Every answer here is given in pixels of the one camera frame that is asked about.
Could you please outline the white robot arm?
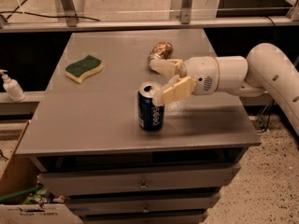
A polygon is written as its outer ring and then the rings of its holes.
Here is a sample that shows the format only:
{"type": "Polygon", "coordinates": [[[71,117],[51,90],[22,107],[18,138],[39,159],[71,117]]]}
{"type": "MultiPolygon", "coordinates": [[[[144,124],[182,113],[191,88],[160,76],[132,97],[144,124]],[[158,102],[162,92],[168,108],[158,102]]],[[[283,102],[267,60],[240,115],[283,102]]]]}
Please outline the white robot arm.
{"type": "Polygon", "coordinates": [[[299,134],[299,72],[278,47],[262,43],[247,57],[203,56],[186,61],[173,59],[172,52],[172,45],[161,42],[148,57],[150,69],[168,79],[153,94],[155,105],[216,91],[239,97],[256,97],[267,92],[299,134]]]}

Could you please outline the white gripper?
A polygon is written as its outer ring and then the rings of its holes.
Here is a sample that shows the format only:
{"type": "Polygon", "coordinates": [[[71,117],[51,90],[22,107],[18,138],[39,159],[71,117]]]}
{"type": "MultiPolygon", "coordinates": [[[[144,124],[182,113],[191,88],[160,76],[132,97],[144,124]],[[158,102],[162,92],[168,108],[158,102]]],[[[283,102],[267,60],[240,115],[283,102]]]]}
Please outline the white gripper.
{"type": "Polygon", "coordinates": [[[213,57],[192,57],[184,62],[187,77],[180,78],[179,68],[183,65],[178,59],[152,59],[151,70],[171,78],[153,94],[152,102],[156,106],[168,105],[193,95],[209,95],[218,87],[220,71],[213,57]]]}

